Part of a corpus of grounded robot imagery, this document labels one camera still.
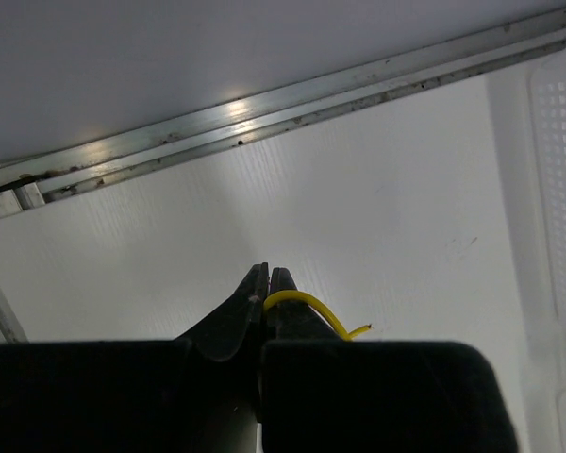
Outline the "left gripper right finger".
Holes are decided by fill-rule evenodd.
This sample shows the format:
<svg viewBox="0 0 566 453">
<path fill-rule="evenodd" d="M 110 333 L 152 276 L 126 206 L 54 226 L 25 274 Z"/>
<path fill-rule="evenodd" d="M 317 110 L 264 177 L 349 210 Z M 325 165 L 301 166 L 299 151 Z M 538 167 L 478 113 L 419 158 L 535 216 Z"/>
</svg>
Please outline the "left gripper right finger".
<svg viewBox="0 0 566 453">
<path fill-rule="evenodd" d="M 263 315 L 267 341 L 333 340 L 340 336 L 307 303 L 289 299 L 277 303 Z"/>
</svg>

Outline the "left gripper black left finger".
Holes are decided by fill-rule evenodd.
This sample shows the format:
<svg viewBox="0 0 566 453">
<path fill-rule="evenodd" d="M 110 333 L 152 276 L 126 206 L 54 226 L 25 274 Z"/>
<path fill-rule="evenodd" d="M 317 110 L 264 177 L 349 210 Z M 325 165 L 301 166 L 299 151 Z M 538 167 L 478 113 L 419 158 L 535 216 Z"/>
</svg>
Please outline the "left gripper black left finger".
<svg viewBox="0 0 566 453">
<path fill-rule="evenodd" d="M 226 301 L 176 339 L 189 342 L 207 361 L 231 361 L 246 340 L 254 343 L 260 337 L 263 303 L 268 291 L 268 264 L 254 264 Z"/>
</svg>

